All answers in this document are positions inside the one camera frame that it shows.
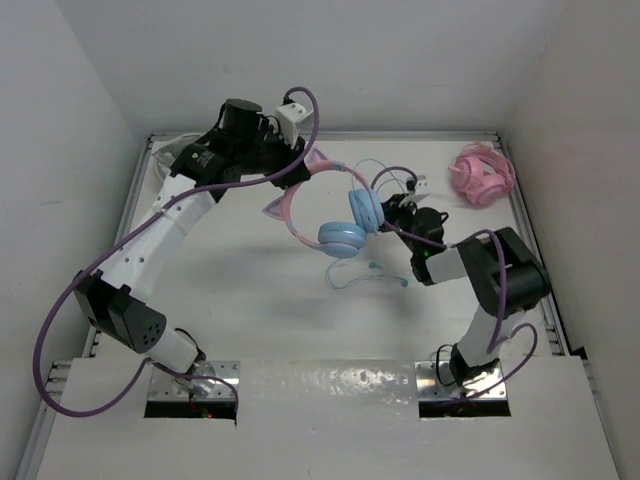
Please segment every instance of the cat ear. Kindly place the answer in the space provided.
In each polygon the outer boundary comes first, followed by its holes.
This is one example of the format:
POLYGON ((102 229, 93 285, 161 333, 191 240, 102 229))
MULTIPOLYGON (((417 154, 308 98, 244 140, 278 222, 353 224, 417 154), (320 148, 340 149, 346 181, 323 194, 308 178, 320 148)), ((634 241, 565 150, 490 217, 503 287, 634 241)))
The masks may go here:
POLYGON ((305 163, 307 165, 311 165, 312 163, 326 162, 327 160, 329 160, 327 156, 324 153, 322 153, 320 150, 314 147, 311 149, 311 152, 309 152, 309 155, 307 155, 307 158, 305 159, 305 163))
POLYGON ((283 197, 276 198, 273 202, 262 209, 262 213, 274 220, 284 221, 284 218, 282 217, 282 198, 283 197))

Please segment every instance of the pink headphones in corner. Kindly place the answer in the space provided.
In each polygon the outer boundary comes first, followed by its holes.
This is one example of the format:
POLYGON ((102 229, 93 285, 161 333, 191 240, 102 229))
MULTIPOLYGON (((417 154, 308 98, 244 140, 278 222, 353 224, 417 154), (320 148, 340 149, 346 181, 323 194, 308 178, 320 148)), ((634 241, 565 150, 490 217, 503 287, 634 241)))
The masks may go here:
POLYGON ((491 147, 473 143, 464 147, 453 172, 453 186, 465 193, 474 205, 486 206, 511 193, 516 186, 516 172, 507 158, 491 147), (485 170, 485 165, 495 173, 485 170))

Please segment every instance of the blue ear cup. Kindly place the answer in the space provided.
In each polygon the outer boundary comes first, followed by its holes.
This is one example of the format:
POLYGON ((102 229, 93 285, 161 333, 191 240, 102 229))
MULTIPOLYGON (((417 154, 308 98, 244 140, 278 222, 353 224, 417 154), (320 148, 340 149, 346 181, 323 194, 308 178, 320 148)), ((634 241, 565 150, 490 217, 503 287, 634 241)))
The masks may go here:
POLYGON ((366 243, 366 232, 355 223, 329 222, 318 230, 318 243, 331 257, 355 257, 366 243))
POLYGON ((349 204, 356 224, 367 233, 375 233, 384 222, 380 197, 376 192, 369 195, 364 189, 349 192, 349 204))

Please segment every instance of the silver metal plate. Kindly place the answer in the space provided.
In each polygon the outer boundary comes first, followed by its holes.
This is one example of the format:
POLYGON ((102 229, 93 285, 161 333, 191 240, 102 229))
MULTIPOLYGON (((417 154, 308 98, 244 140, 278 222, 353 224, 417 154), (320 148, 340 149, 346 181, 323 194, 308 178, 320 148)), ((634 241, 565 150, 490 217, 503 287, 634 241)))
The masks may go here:
MULTIPOLYGON (((453 381, 453 377, 449 371, 449 360, 441 359, 439 370, 443 382, 449 383, 453 381)), ((445 387, 440 384, 436 375, 435 361, 416 362, 415 372, 417 396, 420 403, 445 402, 447 400, 461 398, 462 396, 468 397, 492 385, 496 385, 502 380, 502 367, 499 362, 493 371, 483 373, 474 379, 464 382, 462 387, 458 387, 455 384, 450 387, 445 387)), ((478 398, 474 398, 473 401, 477 403, 507 401, 507 387, 504 383, 500 383, 487 393, 478 398)))
MULTIPOLYGON (((206 363, 215 372, 212 372, 212 374, 238 388, 240 383, 240 362, 229 360, 206 363)), ((157 368, 153 369, 147 397, 148 402, 187 402, 188 400, 189 391, 184 385, 176 382, 171 375, 161 372, 157 368)), ((220 402, 235 400, 229 387, 221 383, 214 384, 206 397, 196 396, 193 398, 195 403, 198 403, 198 401, 210 403, 218 400, 220 402)))

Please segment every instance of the metal frame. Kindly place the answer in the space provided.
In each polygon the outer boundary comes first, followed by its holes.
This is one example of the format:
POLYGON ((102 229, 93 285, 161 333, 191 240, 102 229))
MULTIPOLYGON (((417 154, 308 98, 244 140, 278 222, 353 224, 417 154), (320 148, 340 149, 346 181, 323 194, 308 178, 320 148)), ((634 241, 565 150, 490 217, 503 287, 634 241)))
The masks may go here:
MULTIPOLYGON (((122 214, 122 219, 116 234, 116 241, 120 240, 131 228, 135 207, 138 202, 142 183, 144 181, 145 172, 151 155, 153 143, 156 141, 169 140, 184 132, 167 132, 153 133, 145 141, 144 147, 138 158, 131 188, 127 196, 127 201, 122 214)), ((319 140, 448 140, 448 141, 485 141, 492 142, 496 148, 507 153, 500 136, 497 132, 476 131, 476 132, 357 132, 357 131, 325 131, 318 135, 319 140)), ((541 260, 535 235, 527 215, 526 206, 520 187, 516 186, 515 192, 510 197, 511 208, 513 209, 516 219, 518 232, 522 235, 527 246, 534 252, 536 257, 541 260)), ((567 355, 569 353, 564 329, 560 322, 559 315, 556 310, 555 300, 549 296, 541 302, 543 304, 544 318, 548 323, 547 333, 553 345, 557 342, 559 345, 558 355, 567 355)), ((95 356, 95 350, 100 340, 100 334, 91 327, 89 335, 85 342, 82 357, 95 356)), ((58 384, 60 388, 64 388, 64 384, 58 384)), ((17 480, 35 480, 42 462, 42 457, 53 427, 55 412, 48 408, 44 402, 41 403, 40 409, 36 415, 33 428, 27 447, 25 449, 18 474, 17 480)))

